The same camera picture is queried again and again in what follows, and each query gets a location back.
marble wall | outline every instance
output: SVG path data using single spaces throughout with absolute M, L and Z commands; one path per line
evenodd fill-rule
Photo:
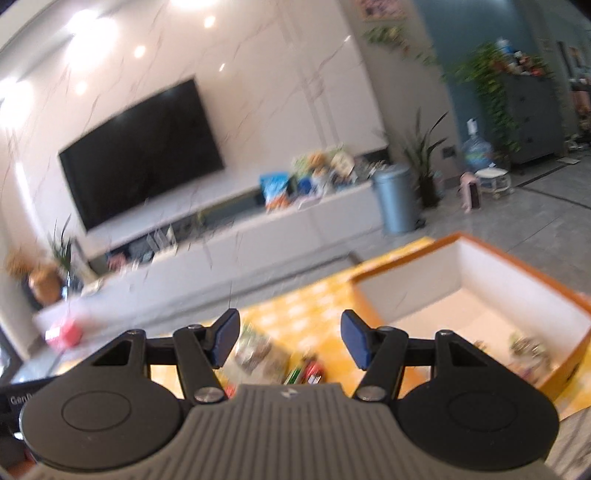
M 21 79 L 19 102 L 7 98 L 0 108 L 0 203 L 15 245 L 27 251 L 43 249 L 56 222 L 72 215 L 70 233 L 94 256 L 250 189 L 296 155 L 341 142 L 354 154 L 384 146 L 365 66 L 336 0 L 136 0 L 105 18 L 95 28 L 104 38 L 85 32 L 48 53 Z M 85 232 L 58 152 L 193 76 L 225 171 Z

black tv screen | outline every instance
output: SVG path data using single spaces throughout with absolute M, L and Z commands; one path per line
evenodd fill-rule
M 60 160 L 86 229 L 223 169 L 194 80 L 111 118 Z

trash can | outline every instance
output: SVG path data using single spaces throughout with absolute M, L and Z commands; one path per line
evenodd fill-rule
M 386 233 L 412 232 L 417 227 L 418 207 L 410 168 L 392 165 L 372 177 Z

tile floor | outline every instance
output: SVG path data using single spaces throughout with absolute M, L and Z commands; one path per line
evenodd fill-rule
M 425 213 L 424 229 L 397 236 L 371 232 L 280 268 L 237 279 L 229 288 L 208 292 L 207 303 L 200 306 L 133 326 L 144 328 L 148 336 L 166 335 L 187 324 L 211 319 L 228 307 L 240 308 L 308 285 L 422 236 L 441 238 L 456 231 L 480 237 L 565 285 L 591 294 L 591 155 L 579 157 L 581 163 L 556 171 L 561 164 L 547 160 L 513 174 L 514 185 L 526 185 L 499 200 L 485 198 L 483 208 L 468 214 L 461 209 L 455 190 L 449 190 L 437 209 Z M 23 366 L 15 381 L 50 375 L 60 361 L 88 355 L 115 335 L 106 332 L 61 358 L 44 350 Z

small stool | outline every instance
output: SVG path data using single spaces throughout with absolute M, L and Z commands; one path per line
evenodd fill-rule
M 501 198 L 502 193 L 513 193 L 509 172 L 502 168 L 483 168 L 475 173 L 480 183 L 480 190 L 484 193 L 492 193 L 494 199 Z

